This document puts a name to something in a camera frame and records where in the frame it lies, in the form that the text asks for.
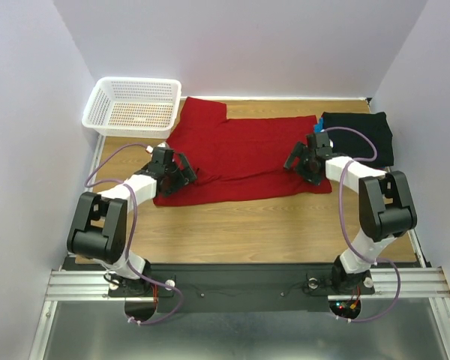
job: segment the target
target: wooden table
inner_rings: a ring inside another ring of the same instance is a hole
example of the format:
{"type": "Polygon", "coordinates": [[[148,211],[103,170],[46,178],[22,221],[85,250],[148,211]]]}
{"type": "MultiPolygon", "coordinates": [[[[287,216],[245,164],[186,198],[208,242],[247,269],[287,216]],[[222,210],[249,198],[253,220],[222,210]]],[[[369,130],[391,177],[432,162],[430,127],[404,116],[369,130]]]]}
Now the wooden table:
{"type": "MultiPolygon", "coordinates": [[[[230,119],[306,116],[324,111],[368,113],[360,100],[225,101],[230,119]]],[[[106,138],[101,158],[119,146],[160,140],[106,138]]],[[[97,179],[126,179],[150,160],[141,148],[128,148],[113,158],[97,179]]],[[[331,262],[346,249],[338,221],[338,186],[330,194],[300,193],[274,199],[220,202],[184,207],[139,207],[132,250],[152,263],[319,263],[331,262]]],[[[102,191],[112,185],[101,185],[102,191]]],[[[359,230],[358,197],[344,191],[347,229],[359,230]]],[[[131,216],[128,216],[130,229],[131,216]]],[[[415,261],[407,236],[382,254],[395,261],[415,261]]]]}

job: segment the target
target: laundry basket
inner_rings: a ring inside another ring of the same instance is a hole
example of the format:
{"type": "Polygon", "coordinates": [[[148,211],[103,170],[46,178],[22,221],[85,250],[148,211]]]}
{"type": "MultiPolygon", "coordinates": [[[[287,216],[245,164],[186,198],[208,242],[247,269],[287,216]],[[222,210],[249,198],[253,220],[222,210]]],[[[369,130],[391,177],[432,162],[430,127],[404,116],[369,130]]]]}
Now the laundry basket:
{"type": "Polygon", "coordinates": [[[82,124],[107,137],[166,139],[181,93],[177,80],[104,77],[91,92],[82,124]]]}

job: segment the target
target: screw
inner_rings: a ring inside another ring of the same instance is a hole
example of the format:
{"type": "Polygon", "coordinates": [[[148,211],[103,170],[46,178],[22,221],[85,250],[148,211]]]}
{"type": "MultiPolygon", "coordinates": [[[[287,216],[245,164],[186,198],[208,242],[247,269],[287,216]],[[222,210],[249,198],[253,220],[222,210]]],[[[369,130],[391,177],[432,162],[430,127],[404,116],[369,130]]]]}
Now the screw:
{"type": "MultiPolygon", "coordinates": [[[[165,285],[168,285],[169,287],[175,287],[175,281],[173,281],[172,279],[169,279],[169,280],[165,281],[165,285]]],[[[172,291],[172,289],[170,289],[169,287],[166,287],[165,289],[168,291],[172,291]]]]}
{"type": "Polygon", "coordinates": [[[368,289],[371,289],[372,287],[374,287],[374,281],[371,279],[371,277],[366,277],[363,280],[363,284],[365,287],[367,287],[368,289]]]}
{"type": "Polygon", "coordinates": [[[311,277],[308,280],[308,287],[310,287],[312,290],[318,289],[318,280],[315,277],[311,277]]]}

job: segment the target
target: cable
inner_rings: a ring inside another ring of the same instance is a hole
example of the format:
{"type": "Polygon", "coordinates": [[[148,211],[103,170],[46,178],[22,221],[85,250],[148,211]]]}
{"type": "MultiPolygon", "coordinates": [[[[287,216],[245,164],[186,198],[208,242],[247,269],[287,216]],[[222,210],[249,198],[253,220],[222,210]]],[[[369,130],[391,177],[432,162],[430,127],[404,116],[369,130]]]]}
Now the cable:
{"type": "Polygon", "coordinates": [[[395,273],[397,274],[397,292],[395,293],[395,297],[393,298],[393,301],[391,302],[391,304],[382,312],[379,313],[375,316],[371,316],[365,319],[348,319],[349,322],[351,323],[367,323],[369,321],[373,321],[376,319],[379,319],[380,317],[383,317],[384,315],[388,314],[390,312],[390,310],[397,304],[398,302],[398,297],[400,296],[400,290],[401,290],[401,277],[400,277],[400,272],[398,271],[398,267],[395,265],[395,263],[393,261],[391,261],[390,259],[386,259],[384,257],[377,257],[375,260],[372,259],[367,259],[365,256],[361,255],[353,246],[352,246],[352,242],[350,241],[350,238],[348,237],[348,233],[347,233],[347,228],[345,226],[345,217],[344,217],[344,196],[343,196],[343,192],[344,192],[344,181],[345,181],[345,175],[348,172],[348,168],[350,167],[350,165],[352,165],[355,161],[374,161],[377,159],[377,148],[375,147],[375,145],[370,141],[370,139],[368,139],[363,133],[355,130],[355,129],[351,129],[349,127],[342,127],[342,126],[334,126],[334,127],[329,127],[327,129],[324,129],[324,131],[336,131],[336,130],[343,130],[343,131],[349,131],[351,133],[357,134],[359,135],[362,139],[364,139],[368,145],[371,146],[372,150],[373,150],[373,157],[356,157],[353,160],[350,160],[348,163],[346,163],[345,167],[343,168],[343,171],[340,175],[340,181],[338,184],[338,215],[340,217],[340,227],[342,229],[342,234],[343,237],[345,238],[345,242],[348,246],[348,248],[361,260],[365,261],[366,263],[372,264],[372,265],[376,265],[377,262],[382,262],[385,261],[387,263],[389,263],[391,265],[391,267],[395,270],[395,273]]]}
{"type": "Polygon", "coordinates": [[[154,309],[157,310],[157,305],[158,305],[158,287],[157,285],[154,285],[153,287],[153,306],[154,309]]]}
{"type": "Polygon", "coordinates": [[[105,274],[103,274],[103,279],[108,283],[108,284],[112,284],[112,285],[116,285],[117,287],[120,286],[120,283],[118,280],[113,280],[112,278],[108,278],[107,275],[109,275],[110,273],[107,271],[105,274]]]}
{"type": "MultiPolygon", "coordinates": [[[[357,285],[357,299],[360,296],[360,287],[357,285]]],[[[349,301],[347,301],[347,303],[352,302],[353,298],[355,298],[355,289],[352,290],[352,297],[350,298],[349,301]]]]}
{"type": "Polygon", "coordinates": [[[154,319],[154,320],[147,320],[147,321],[140,321],[140,320],[135,320],[132,316],[128,318],[128,322],[129,323],[136,323],[137,325],[153,325],[153,324],[157,324],[157,323],[161,323],[162,321],[168,319],[169,317],[171,317],[174,313],[176,313],[179,308],[183,305],[184,303],[184,296],[182,291],[180,291],[178,288],[174,287],[174,286],[170,286],[170,285],[166,285],[165,283],[161,283],[160,281],[156,281],[151,279],[150,277],[146,277],[144,274],[141,274],[138,270],[136,270],[132,264],[130,263],[130,261],[128,260],[128,257],[130,255],[130,248],[132,245],[132,240],[134,239],[134,233],[135,233],[135,228],[137,226],[137,220],[138,220],[138,204],[137,204],[137,197],[135,196],[135,192],[134,189],[131,188],[130,185],[128,184],[124,184],[124,182],[122,180],[119,180],[117,178],[105,178],[103,180],[99,180],[93,184],[90,184],[90,181],[93,179],[93,177],[95,176],[95,174],[108,162],[110,161],[110,159],[112,159],[115,155],[117,155],[120,151],[122,151],[123,149],[129,148],[131,146],[142,146],[145,150],[147,150],[147,145],[142,144],[140,142],[134,142],[131,144],[127,144],[127,145],[123,145],[120,148],[116,149],[109,157],[107,157],[103,163],[101,163],[100,165],[98,165],[97,169],[95,169],[94,171],[91,172],[91,174],[88,176],[88,178],[85,180],[85,187],[86,188],[93,188],[97,185],[100,184],[104,184],[107,182],[114,182],[116,184],[121,184],[123,186],[125,186],[128,191],[130,191],[130,198],[132,200],[133,203],[133,221],[132,221],[132,226],[130,229],[130,235],[128,236],[128,242],[127,245],[125,246],[125,259],[127,259],[127,265],[130,268],[130,270],[137,275],[139,278],[143,279],[144,281],[153,284],[155,286],[159,286],[159,287],[163,287],[165,289],[168,290],[172,290],[174,291],[178,296],[179,296],[179,300],[178,300],[178,304],[166,315],[158,318],[158,319],[154,319]]]}
{"type": "Polygon", "coordinates": [[[360,286],[357,286],[357,290],[358,290],[358,296],[357,296],[357,299],[355,300],[355,302],[353,303],[355,306],[357,306],[357,304],[359,303],[359,301],[360,301],[360,296],[362,295],[362,294],[360,293],[360,286]]]}

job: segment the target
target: red cloth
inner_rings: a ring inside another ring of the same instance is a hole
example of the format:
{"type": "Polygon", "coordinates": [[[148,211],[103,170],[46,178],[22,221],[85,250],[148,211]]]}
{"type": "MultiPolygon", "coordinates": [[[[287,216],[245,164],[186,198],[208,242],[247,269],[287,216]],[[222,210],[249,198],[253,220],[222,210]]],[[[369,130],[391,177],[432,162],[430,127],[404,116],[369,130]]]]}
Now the red cloth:
{"type": "Polygon", "coordinates": [[[157,206],[186,206],[221,201],[285,197],[303,192],[330,193],[327,179],[319,186],[305,182],[284,164],[293,146],[306,141],[317,118],[227,119],[227,105],[187,98],[180,122],[167,143],[183,152],[197,180],[157,206]]]}

